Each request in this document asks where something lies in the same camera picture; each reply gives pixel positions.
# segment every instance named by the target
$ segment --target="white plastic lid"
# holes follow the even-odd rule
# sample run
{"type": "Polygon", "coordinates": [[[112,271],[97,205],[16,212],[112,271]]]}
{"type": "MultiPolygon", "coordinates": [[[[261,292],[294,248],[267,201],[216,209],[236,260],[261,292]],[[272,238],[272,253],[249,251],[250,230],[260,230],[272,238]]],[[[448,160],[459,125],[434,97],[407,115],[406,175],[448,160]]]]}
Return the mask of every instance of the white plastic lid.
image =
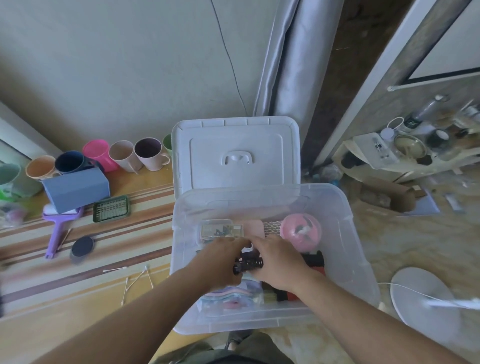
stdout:
{"type": "Polygon", "coordinates": [[[197,188],[300,183],[300,136],[287,116],[184,120],[172,131],[175,198],[197,188]]]}

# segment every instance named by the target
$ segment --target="black disc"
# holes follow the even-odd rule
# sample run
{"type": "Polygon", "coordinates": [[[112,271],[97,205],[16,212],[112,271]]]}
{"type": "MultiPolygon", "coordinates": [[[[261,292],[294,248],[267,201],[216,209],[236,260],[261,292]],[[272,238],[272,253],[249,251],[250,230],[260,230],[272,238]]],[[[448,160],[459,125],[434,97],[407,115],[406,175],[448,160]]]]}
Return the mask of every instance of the black disc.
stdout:
{"type": "Polygon", "coordinates": [[[94,241],[89,236],[82,236],[77,239],[72,245],[72,255],[75,257],[82,257],[93,250],[94,241]]]}

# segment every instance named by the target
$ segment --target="blue box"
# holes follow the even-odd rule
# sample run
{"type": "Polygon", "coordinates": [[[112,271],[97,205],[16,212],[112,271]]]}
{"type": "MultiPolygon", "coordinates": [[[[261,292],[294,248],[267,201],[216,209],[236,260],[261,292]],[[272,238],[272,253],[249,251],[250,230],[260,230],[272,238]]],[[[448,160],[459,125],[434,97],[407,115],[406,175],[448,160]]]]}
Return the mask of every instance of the blue box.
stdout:
{"type": "Polygon", "coordinates": [[[110,185],[95,167],[43,180],[50,203],[59,214],[110,197],[110,185]]]}

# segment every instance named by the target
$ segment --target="whiteboard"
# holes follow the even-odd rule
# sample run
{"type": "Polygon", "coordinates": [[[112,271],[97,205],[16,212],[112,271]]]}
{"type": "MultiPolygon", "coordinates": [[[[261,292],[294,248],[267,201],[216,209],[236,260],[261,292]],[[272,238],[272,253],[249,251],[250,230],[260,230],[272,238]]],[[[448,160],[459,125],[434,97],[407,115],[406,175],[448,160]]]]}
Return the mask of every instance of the whiteboard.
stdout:
{"type": "Polygon", "coordinates": [[[480,71],[480,0],[472,0],[404,84],[480,71]]]}

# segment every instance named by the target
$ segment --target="forearm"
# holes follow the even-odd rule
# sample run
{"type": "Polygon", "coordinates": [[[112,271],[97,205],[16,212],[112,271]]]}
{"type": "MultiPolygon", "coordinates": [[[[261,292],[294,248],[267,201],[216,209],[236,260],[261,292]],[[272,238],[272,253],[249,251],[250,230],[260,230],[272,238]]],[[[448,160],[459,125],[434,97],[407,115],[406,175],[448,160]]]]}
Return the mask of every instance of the forearm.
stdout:
{"type": "Polygon", "coordinates": [[[208,288],[181,269],[139,299],[47,353],[36,364],[148,363],[183,314],[208,288]]]}
{"type": "Polygon", "coordinates": [[[294,293],[357,364],[465,364],[454,353],[310,269],[294,293]]]}

